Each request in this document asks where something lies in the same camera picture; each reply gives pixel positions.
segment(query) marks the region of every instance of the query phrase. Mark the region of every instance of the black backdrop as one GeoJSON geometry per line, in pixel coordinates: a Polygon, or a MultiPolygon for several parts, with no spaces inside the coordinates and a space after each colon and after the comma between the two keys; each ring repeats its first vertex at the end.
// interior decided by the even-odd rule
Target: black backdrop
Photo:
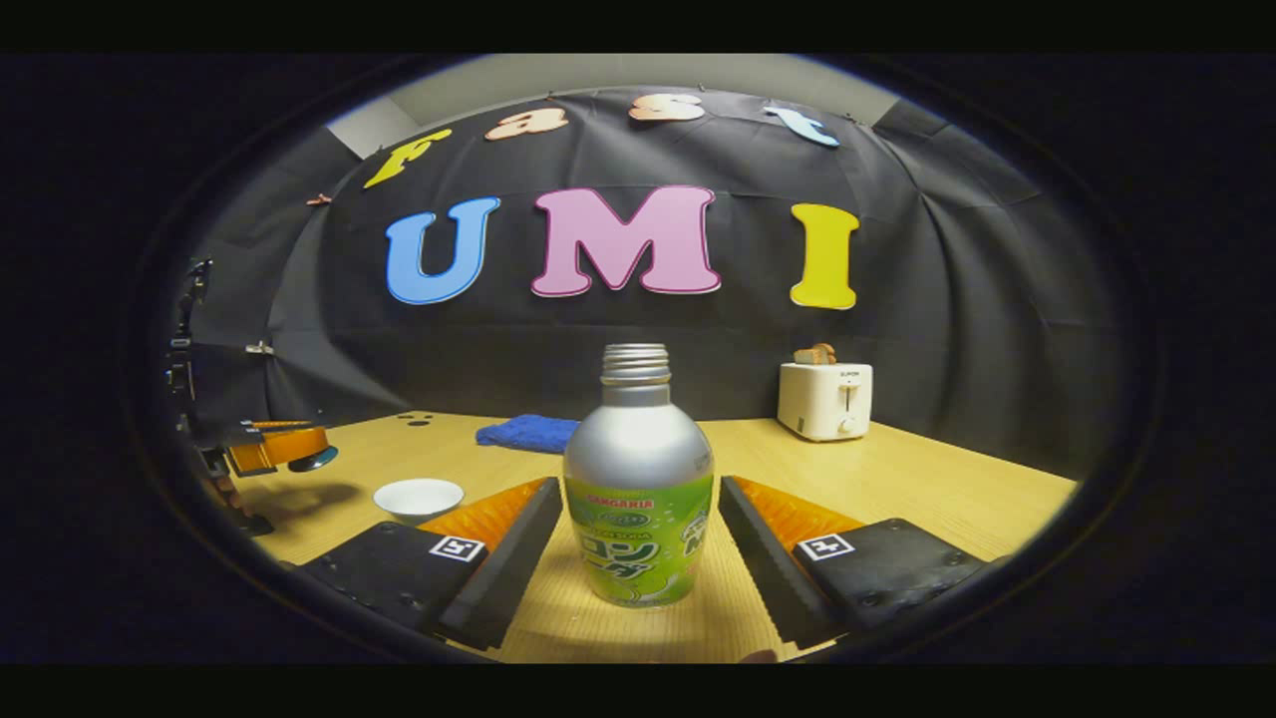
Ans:
{"type": "Polygon", "coordinates": [[[193,316],[204,420],[334,426],[404,409],[581,420],[597,406],[602,346],[615,341],[665,342],[674,402],[695,420],[773,417],[778,365],[827,341],[840,361],[875,367],[878,422],[1076,480],[1119,441],[1139,357],[1137,319],[1096,250],[1108,237],[914,103],[868,128],[772,98],[647,85],[440,126],[452,135],[369,189],[393,148],[350,171],[348,152],[318,130],[209,228],[200,255],[214,259],[213,278],[193,316]],[[706,115],[628,117],[635,97],[657,92],[694,93],[706,115]],[[800,138],[768,105],[818,119],[841,147],[800,138]],[[482,138],[538,107],[563,108],[569,124],[482,138]],[[717,291],[643,288],[651,253],[618,291],[584,259],[584,293],[531,291],[545,261],[538,195],[596,187],[628,221],[662,185],[715,193],[706,233],[717,291]],[[333,203],[306,207],[320,190],[333,203]],[[396,300],[385,227],[434,212],[422,265],[439,273],[453,255],[447,209],[489,195],[501,205],[473,284],[438,304],[396,300]],[[860,221],[850,310],[789,298],[805,256],[790,213],[801,201],[860,221]],[[273,357],[242,351],[259,339],[273,357]]]}
{"type": "MultiPolygon", "coordinates": [[[[138,342],[130,320],[145,311],[130,301],[129,277],[138,277],[147,296],[160,289],[152,282],[171,267],[139,273],[148,265],[140,256],[153,238],[165,246],[186,235],[157,236],[157,227],[171,226],[176,207],[188,210],[204,199],[188,190],[207,172],[259,171],[234,156],[255,133],[297,136],[313,128],[315,115],[333,116],[447,61],[376,55],[5,59],[10,71],[0,82],[17,99],[6,108],[14,131],[4,142],[22,159],[20,181],[0,195],[15,237],[6,247],[14,300],[5,318],[10,334],[20,337],[19,348],[6,355],[17,377],[6,388],[9,436],[18,446],[9,448],[3,485],[9,533],[0,559],[11,578],[0,592],[5,661],[384,659],[271,597],[264,588],[274,579],[259,555],[211,524],[184,524],[154,491],[151,478],[177,486],[190,476],[166,444],[170,435],[145,413],[158,375],[145,362],[151,344],[138,342]],[[315,102],[328,92],[334,94],[315,102]],[[306,115],[295,124],[276,124],[299,108],[306,115]],[[84,121],[85,111],[94,121],[84,121]],[[232,163],[221,165],[227,158],[232,163]],[[147,429],[137,422],[138,412],[147,429]],[[245,573],[255,579],[245,580],[245,573]]],[[[1129,483],[1110,494],[1083,492],[1078,502],[1091,510],[1060,527],[1065,537],[1044,538],[1026,557],[1035,580],[902,657],[1276,658],[1270,611],[1276,565],[1266,560],[1276,499],[1266,481],[1273,459],[1266,414],[1276,399],[1268,376],[1276,304],[1266,249],[1268,171],[1276,163],[1272,59],[831,61],[953,119],[988,122],[981,134],[986,128],[1003,153],[1041,159],[1025,147],[1048,148],[1101,196],[1123,228],[1119,244],[1133,251],[1146,277],[1171,380],[1166,411],[1143,418],[1150,435],[1146,453],[1136,453],[1141,462],[1128,474],[1118,472],[1129,483]],[[1211,111],[1189,111],[1187,94],[1194,107],[1211,111]]],[[[267,147],[255,144],[254,157],[267,147]]],[[[359,631],[352,619],[347,625],[359,631]]],[[[674,676],[662,672],[662,680],[674,676]]],[[[689,677],[703,686],[704,676],[697,670],[689,677]]],[[[166,675],[166,682],[175,678],[166,675]]],[[[1058,689],[1057,680],[1050,687],[1058,689]]]]}

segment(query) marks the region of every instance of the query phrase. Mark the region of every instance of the pink letter m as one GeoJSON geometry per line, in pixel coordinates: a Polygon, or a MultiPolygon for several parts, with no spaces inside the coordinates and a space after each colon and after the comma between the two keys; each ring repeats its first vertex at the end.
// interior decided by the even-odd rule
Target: pink letter m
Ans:
{"type": "Polygon", "coordinates": [[[625,223],[592,189],[564,189],[541,195],[549,212],[545,273],[532,281],[540,296],[582,293],[592,283],[581,272],[577,246],[590,256],[602,281],[618,289],[629,281],[647,245],[651,269],[639,278],[649,291],[706,293],[722,284],[709,268],[704,208],[713,193],[703,186],[661,186],[647,195],[625,223]]]}

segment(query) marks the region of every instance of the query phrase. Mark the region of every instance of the wooden table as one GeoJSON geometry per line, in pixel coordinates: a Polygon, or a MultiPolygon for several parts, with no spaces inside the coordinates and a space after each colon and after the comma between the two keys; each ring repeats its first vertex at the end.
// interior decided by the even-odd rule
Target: wooden table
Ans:
{"type": "MultiPolygon", "coordinates": [[[[429,413],[413,412],[413,421],[422,414],[429,413]]],[[[235,482],[245,502],[274,524],[258,545],[300,565],[389,520],[371,495],[390,482],[448,480],[464,488],[464,505],[560,476],[560,457],[475,444],[477,430],[501,421],[433,413],[421,427],[397,417],[337,427],[328,437],[341,454],[327,467],[305,474],[281,467],[235,482]]],[[[985,561],[1023,546],[1076,486],[882,425],[864,439],[831,444],[808,443],[775,420],[699,426],[718,476],[760,482],[866,524],[902,518],[985,561]]],[[[621,608],[586,587],[564,510],[504,644],[484,656],[510,663],[734,663],[767,648],[781,661],[823,648],[781,643],[716,509],[706,537],[688,598],[661,608],[621,608]]]]}

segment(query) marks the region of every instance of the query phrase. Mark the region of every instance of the white toaster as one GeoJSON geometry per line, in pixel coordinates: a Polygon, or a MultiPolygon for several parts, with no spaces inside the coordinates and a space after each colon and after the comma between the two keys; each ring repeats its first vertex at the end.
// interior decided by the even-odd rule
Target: white toaster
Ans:
{"type": "Polygon", "coordinates": [[[873,367],[780,366],[780,423],[812,441],[857,439],[869,431],[873,367]]]}

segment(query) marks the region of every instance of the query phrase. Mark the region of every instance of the bottle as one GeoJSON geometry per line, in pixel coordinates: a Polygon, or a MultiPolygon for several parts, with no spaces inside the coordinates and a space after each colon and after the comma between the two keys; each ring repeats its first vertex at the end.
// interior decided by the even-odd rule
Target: bottle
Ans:
{"type": "Polygon", "coordinates": [[[602,406],[563,454],[568,511],[590,588],[628,607],[692,590],[713,492],[704,432],[670,403],[662,343],[611,343],[602,406]]]}

